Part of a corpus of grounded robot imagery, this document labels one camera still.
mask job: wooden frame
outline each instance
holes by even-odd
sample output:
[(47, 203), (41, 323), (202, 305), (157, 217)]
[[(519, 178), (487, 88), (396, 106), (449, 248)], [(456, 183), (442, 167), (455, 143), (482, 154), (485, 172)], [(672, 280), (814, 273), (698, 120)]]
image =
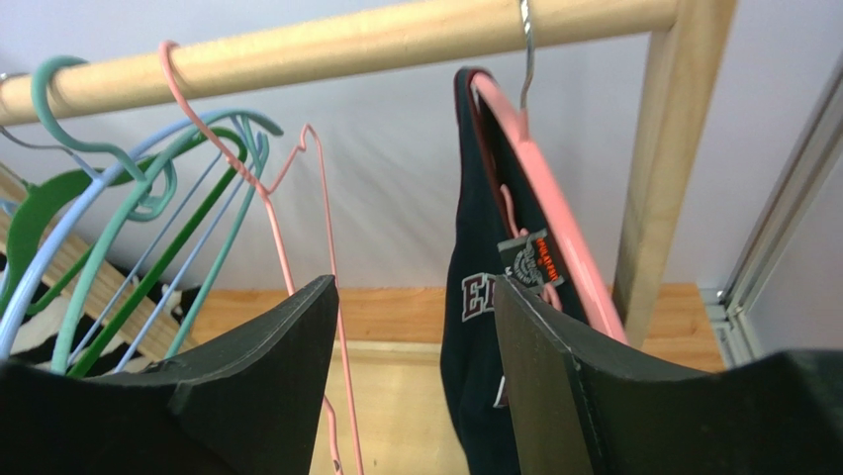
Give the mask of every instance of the wooden frame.
[[(538, 47), (653, 32), (613, 299), (630, 343), (647, 334), (735, 0), (530, 0)], [(188, 98), (524, 48), (517, 0), (431, 0), (181, 47)], [(0, 126), (37, 120), (31, 78), (0, 88)], [(171, 102), (156, 53), (70, 67), (49, 95), (57, 117)]]

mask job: metal hanger hook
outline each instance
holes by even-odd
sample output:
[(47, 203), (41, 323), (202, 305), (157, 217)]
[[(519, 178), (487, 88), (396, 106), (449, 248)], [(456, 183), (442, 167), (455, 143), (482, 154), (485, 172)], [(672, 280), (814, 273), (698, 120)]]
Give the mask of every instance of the metal hanger hook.
[[(0, 73), (0, 87), (3, 87), (3, 83), (6, 82), (7, 79), (11, 79), (13, 77), (18, 77), (18, 76), (26, 76), (26, 75), (27, 75), (26, 72), (12, 72), (12, 73), (2, 72), (2, 73)], [(12, 141), (12, 142), (14, 142), (14, 143), (16, 143), (16, 144), (18, 144), (22, 147), (25, 147), (25, 148), (30, 148), (32, 150), (58, 150), (58, 151), (63, 151), (64, 153), (67, 153), (70, 156), (73, 156), (73, 151), (70, 148), (67, 148), (66, 146), (62, 146), (62, 145), (35, 145), (34, 143), (27, 143), (27, 142), (24, 142), (24, 141), (18, 139), (17, 137), (13, 136), (3, 126), (0, 126), (0, 135), (3, 135), (3, 137), (5, 137), (6, 139), (9, 139), (10, 141)]]
[(524, 36), (526, 37), (527, 65), (524, 84), (521, 86), (521, 109), (526, 109), (526, 95), (529, 85), (532, 82), (532, 73), (535, 65), (535, 44), (532, 38), (532, 24), (529, 16), (529, 0), (519, 0), (521, 9), (521, 21), (524, 24)]

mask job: pink wire hanger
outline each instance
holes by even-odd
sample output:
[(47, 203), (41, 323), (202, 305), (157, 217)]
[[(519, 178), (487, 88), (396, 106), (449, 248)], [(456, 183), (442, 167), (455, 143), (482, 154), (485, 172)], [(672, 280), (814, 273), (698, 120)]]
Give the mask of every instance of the pink wire hanger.
[[(237, 173), (243, 176), (245, 180), (255, 188), (257, 194), (260, 196), (261, 201), (263, 201), (264, 206), (266, 207), (266, 214), (269, 217), (269, 222), (272, 226), (272, 234), (275, 238), (275, 247), (278, 251), (278, 259), (281, 263), (281, 269), (284, 274), (284, 282), (287, 286), (288, 292), (292, 295), (296, 292), (296, 287), (293, 284), (293, 276), (290, 272), (290, 264), (287, 260), (287, 253), (284, 249), (284, 241), (281, 238), (281, 230), (278, 226), (278, 219), (275, 215), (275, 208), (272, 206), (272, 202), (269, 199), (269, 195), (271, 195), (278, 185), (281, 183), (281, 180), (284, 179), (284, 176), (287, 174), (287, 170), (290, 168), (290, 165), (293, 162), (293, 159), (296, 157), (299, 151), (306, 151), (307, 150), (307, 133), (310, 133), (311, 136), (314, 138), (314, 143), (316, 144), (317, 148), (317, 155), (319, 156), (319, 165), (320, 165), (320, 173), (322, 175), (322, 190), (323, 190), (323, 199), (325, 200), (325, 217), (326, 217), (326, 226), (328, 228), (328, 254), (330, 257), (330, 271), (333, 274), (334, 278), (336, 278), (336, 254), (334, 252), (333, 246), (333, 227), (330, 222), (330, 207), (328, 205), (328, 182), (326, 181), (325, 175), (325, 160), (323, 157), (323, 150), (322, 150), (322, 143), (319, 140), (319, 136), (317, 135), (316, 131), (310, 124), (305, 124), (302, 128), (301, 135), (299, 137), (299, 143), (293, 148), (290, 152), (290, 155), (287, 158), (284, 167), (278, 173), (278, 176), (275, 178), (275, 181), (272, 183), (272, 186), (266, 188), (263, 186), (262, 183), (250, 172), (248, 169), (239, 161), (237, 160), (234, 153), (229, 150), (225, 144), (214, 134), (211, 129), (202, 122), (199, 116), (193, 111), (193, 109), (188, 104), (187, 100), (184, 98), (184, 95), (181, 93), (178, 87), (178, 83), (175, 79), (175, 74), (173, 73), (172, 62), (170, 60), (170, 51), (178, 47), (178, 44), (171, 41), (162, 42), (161, 45), (158, 47), (158, 57), (161, 62), (161, 67), (164, 71), (164, 76), (167, 79), (167, 84), (170, 88), (170, 92), (172, 93), (175, 101), (178, 103), (179, 107), (181, 107), (184, 114), (190, 118), (190, 120), (196, 125), (196, 127), (202, 132), (202, 134), (208, 138), (208, 140), (217, 146), (223, 155), (226, 157), (226, 161), (229, 165), (234, 168)], [(360, 449), (360, 435), (357, 430), (357, 414), (354, 407), (354, 392), (351, 387), (351, 367), (348, 362), (348, 348), (346, 345), (345, 339), (345, 325), (342, 321), (342, 303), (340, 300), (339, 310), (337, 312), (336, 317), (336, 327), (339, 333), (339, 345), (340, 345), (340, 352), (342, 355), (342, 372), (345, 377), (345, 394), (348, 403), (348, 414), (351, 422), (351, 435), (352, 435), (352, 443), (354, 446), (354, 456), (357, 465), (357, 474), (363, 475), (363, 457)], [(333, 406), (330, 404), (327, 396), (323, 396), (323, 408), (328, 414), (328, 434), (330, 437), (330, 455), (333, 459), (333, 467), (334, 467), (334, 474), (335, 475), (342, 475), (342, 464), (339, 459), (339, 447), (336, 441), (336, 414), (333, 410)]]
[[(527, 73), (521, 89), (520, 110), (517, 111), (513, 107), (506, 94), (489, 74), (485, 72), (475, 74), (472, 77), (471, 85), (495, 115), (530, 187), (535, 193), (539, 207), (547, 219), (549, 231), (559, 245), (562, 257), (571, 274), (571, 280), (583, 303), (589, 325), (603, 334), (627, 343), (620, 317), (609, 298), (609, 292), (580, 232), (577, 220), (568, 206), (565, 195), (553, 178), (553, 172), (547, 165), (541, 149), (529, 133), (526, 95), (532, 81), (534, 46), (527, 0), (520, 0), (520, 9), (527, 42)], [(507, 202), (510, 227), (513, 228), (514, 234), (519, 236), (525, 230), (518, 230), (515, 226), (513, 213), (509, 210), (512, 205), (512, 197), (506, 186), (502, 187), (501, 192), (504, 195), (505, 202)], [(555, 293), (555, 289), (545, 287), (543, 290), (542, 296), (545, 297), (545, 300), (552, 298), (552, 295), (549, 294), (551, 290)]]

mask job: clothing label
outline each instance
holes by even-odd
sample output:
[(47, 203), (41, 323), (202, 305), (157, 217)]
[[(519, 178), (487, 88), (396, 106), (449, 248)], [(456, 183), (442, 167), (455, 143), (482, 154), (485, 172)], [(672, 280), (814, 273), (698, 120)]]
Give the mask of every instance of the clothing label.
[(552, 255), (558, 254), (551, 252), (551, 245), (554, 242), (547, 230), (498, 243), (505, 273), (535, 293), (541, 292), (544, 284), (565, 282), (559, 272), (561, 266), (553, 261)]

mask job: wooden post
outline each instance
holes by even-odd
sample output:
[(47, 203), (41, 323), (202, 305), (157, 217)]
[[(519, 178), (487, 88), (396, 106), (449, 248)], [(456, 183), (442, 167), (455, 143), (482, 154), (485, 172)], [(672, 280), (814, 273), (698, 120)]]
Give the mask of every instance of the wooden post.
[(647, 336), (734, 8), (681, 0), (673, 28), (650, 39), (612, 292), (635, 347)]

